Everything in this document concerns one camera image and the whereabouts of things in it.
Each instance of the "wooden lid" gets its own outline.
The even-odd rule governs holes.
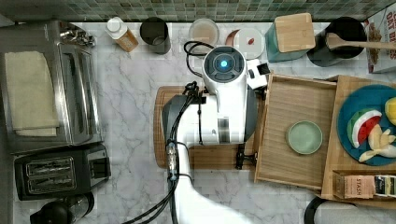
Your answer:
[[[282,53],[315,47],[314,27],[309,13],[277,17],[275,28],[277,45]]]

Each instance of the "blue light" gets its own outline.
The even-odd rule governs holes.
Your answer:
[[[221,65],[221,67],[226,67],[227,66],[227,62],[226,61],[222,61],[220,65]]]

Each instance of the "cereal box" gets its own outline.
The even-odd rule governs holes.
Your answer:
[[[396,42],[396,3],[364,22],[368,41]],[[396,70],[396,49],[366,49],[370,73]]]

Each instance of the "wooden spoon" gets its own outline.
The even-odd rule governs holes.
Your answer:
[[[328,33],[326,37],[327,47],[329,49],[335,49],[338,47],[361,47],[367,49],[396,49],[396,43],[390,42],[358,42],[358,41],[346,41],[340,36],[334,33]]]

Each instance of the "teal container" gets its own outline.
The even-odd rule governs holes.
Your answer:
[[[303,57],[310,49],[302,49],[291,52],[280,52],[276,37],[276,26],[273,23],[265,34],[265,45],[267,48],[268,62],[278,63],[295,60]]]

